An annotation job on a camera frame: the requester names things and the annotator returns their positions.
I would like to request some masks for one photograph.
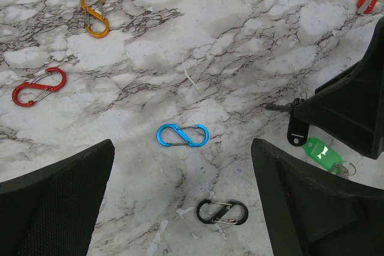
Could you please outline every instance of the key tag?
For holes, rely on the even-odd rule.
[[[310,158],[324,167],[326,171],[333,170],[332,172],[335,174],[340,172],[339,167],[334,167],[336,164],[343,165],[343,159],[323,141],[314,137],[309,138],[304,145],[304,151]]]

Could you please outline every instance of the carabiner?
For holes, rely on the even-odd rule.
[[[162,141],[160,134],[161,134],[162,130],[165,128],[173,129],[174,132],[176,132],[185,142],[166,143],[166,142]],[[195,143],[184,132],[182,132],[182,129],[201,129],[205,133],[205,139],[201,143]],[[208,130],[203,125],[200,125],[200,124],[196,124],[195,126],[185,126],[185,127],[178,127],[176,124],[165,124],[157,130],[156,136],[157,136],[157,141],[165,147],[182,146],[182,145],[188,145],[189,147],[201,147],[201,146],[205,145],[209,139]]]
[[[44,77],[47,77],[48,75],[50,75],[50,73],[54,73],[54,72],[60,73],[62,76],[61,82],[58,85],[51,86],[51,85],[42,85],[42,84],[36,83],[39,80],[43,79]],[[39,74],[35,79],[32,79],[28,82],[23,82],[22,84],[18,85],[18,87],[16,87],[12,92],[12,100],[16,105],[21,106],[21,107],[32,106],[36,102],[43,100],[51,92],[55,92],[55,91],[61,89],[65,85],[66,82],[67,82],[67,76],[65,75],[64,71],[62,71],[60,68],[57,68],[57,67],[47,68],[44,72]],[[25,88],[39,89],[42,91],[36,97],[29,100],[27,103],[21,103],[19,101],[19,93],[21,90],[23,90]]]
[[[203,219],[200,216],[200,209],[205,204],[208,204],[208,205],[218,204],[218,205],[223,205],[223,207],[220,208],[210,218]],[[242,209],[243,209],[243,213],[242,213],[241,217],[239,217],[239,219],[224,219],[224,218],[222,218],[230,209],[232,209],[236,205],[242,207]],[[203,222],[204,224],[222,223],[222,224],[229,224],[229,225],[241,225],[241,224],[244,224],[246,222],[246,220],[248,219],[249,211],[248,211],[248,208],[246,207],[246,205],[244,203],[241,203],[240,201],[230,200],[230,201],[228,201],[228,203],[221,203],[221,202],[212,203],[211,200],[204,199],[203,201],[201,201],[197,205],[197,207],[196,207],[196,215],[197,215],[197,218],[199,219],[199,221]]]
[[[109,23],[108,23],[108,19],[106,19],[104,17],[104,9],[103,9],[103,3],[104,1],[103,0],[99,0],[100,4],[101,4],[101,14],[100,13],[97,13],[95,10],[93,10],[92,8],[88,7],[85,5],[84,3],[85,0],[80,0],[80,3],[81,3],[81,6],[82,6],[82,9],[84,9],[84,12],[85,12],[85,23],[86,23],[86,30],[88,31],[89,34],[91,34],[93,37],[95,38],[103,38],[104,36],[106,36],[109,32]],[[100,33],[96,33],[96,32],[93,32],[91,30],[91,24],[89,22],[89,15],[92,15],[93,17],[95,17],[96,19],[100,20],[101,22],[103,22],[106,26],[105,30],[103,32],[100,32]]]

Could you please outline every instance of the white marble countertop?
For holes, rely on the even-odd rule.
[[[0,0],[0,181],[110,138],[115,163],[89,255],[271,256],[251,141],[313,162],[288,144],[289,115],[263,105],[311,96],[362,58],[382,6],[362,17],[356,2],[105,0],[111,32],[96,39],[79,0]],[[47,67],[63,69],[66,86],[14,105],[12,90]],[[210,139],[162,147],[155,134],[168,123],[202,124]],[[317,128],[310,135],[356,164],[352,180],[384,188],[383,157],[362,158]],[[194,207],[205,197],[242,201],[250,217],[204,225]]]

